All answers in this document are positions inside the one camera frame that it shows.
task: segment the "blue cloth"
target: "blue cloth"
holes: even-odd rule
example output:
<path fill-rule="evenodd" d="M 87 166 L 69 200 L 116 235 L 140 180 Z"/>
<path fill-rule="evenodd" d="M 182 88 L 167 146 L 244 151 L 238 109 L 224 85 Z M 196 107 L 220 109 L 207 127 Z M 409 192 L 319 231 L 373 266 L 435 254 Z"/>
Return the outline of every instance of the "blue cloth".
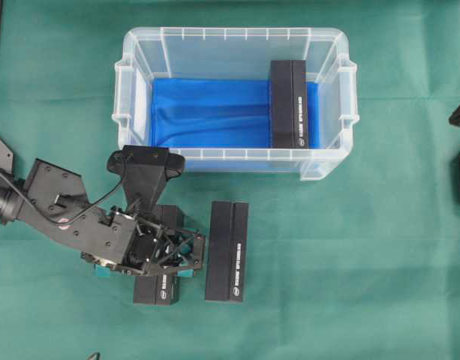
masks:
<path fill-rule="evenodd" d="M 317 117 L 317 84 L 308 83 L 308 116 Z M 149 143 L 173 148 L 269 148 L 267 80 L 156 79 Z M 317 144 L 317 121 L 310 121 Z"/>

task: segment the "robotic arm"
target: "robotic arm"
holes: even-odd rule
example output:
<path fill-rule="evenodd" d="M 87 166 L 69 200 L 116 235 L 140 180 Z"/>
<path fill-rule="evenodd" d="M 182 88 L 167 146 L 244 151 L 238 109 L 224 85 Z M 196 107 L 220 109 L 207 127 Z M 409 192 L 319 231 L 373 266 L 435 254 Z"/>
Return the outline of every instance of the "robotic arm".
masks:
<path fill-rule="evenodd" d="M 125 146 L 107 161 L 119 183 L 90 203 L 80 175 L 37 159 L 28 178 L 13 175 L 13 153 L 0 140 L 0 222 L 19 220 L 81 251 L 91 264 L 138 277 L 201 269 L 205 236 L 168 226 L 155 206 L 185 158 L 168 148 Z M 98 204 L 122 186 L 128 206 L 109 214 Z"/>

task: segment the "black box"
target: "black box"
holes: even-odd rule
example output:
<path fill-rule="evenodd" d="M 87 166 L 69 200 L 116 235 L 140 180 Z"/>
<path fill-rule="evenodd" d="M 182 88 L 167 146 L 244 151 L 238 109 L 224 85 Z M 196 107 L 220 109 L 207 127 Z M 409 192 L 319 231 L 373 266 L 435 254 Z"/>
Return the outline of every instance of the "black box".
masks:
<path fill-rule="evenodd" d="M 205 300 L 243 301 L 247 228 L 247 203 L 212 203 Z"/>
<path fill-rule="evenodd" d="M 155 205 L 152 211 L 167 226 L 183 227 L 185 216 L 175 205 Z M 171 305 L 178 301 L 179 283 L 176 274 L 136 276 L 134 279 L 134 304 Z"/>
<path fill-rule="evenodd" d="M 308 98 L 303 60 L 273 60 L 270 68 L 272 147 L 308 148 Z"/>
<path fill-rule="evenodd" d="M 134 304 L 171 305 L 178 301 L 179 284 L 176 274 L 136 276 Z"/>

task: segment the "green fabric surface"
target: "green fabric surface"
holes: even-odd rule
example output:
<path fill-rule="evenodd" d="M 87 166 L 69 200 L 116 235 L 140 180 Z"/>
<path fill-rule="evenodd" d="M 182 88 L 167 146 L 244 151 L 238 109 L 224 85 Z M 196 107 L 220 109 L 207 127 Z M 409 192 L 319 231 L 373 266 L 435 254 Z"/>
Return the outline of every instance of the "green fabric surface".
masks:
<path fill-rule="evenodd" d="M 117 178 L 114 62 L 137 26 L 322 26 L 350 41 L 361 121 L 323 181 L 190 174 L 161 199 L 208 233 L 212 200 L 250 203 L 245 301 L 132 304 L 24 223 L 0 225 L 0 359 L 460 359 L 460 0 L 17 1 L 0 36 L 0 137 L 90 199 Z M 105 203 L 122 204 L 119 193 Z"/>

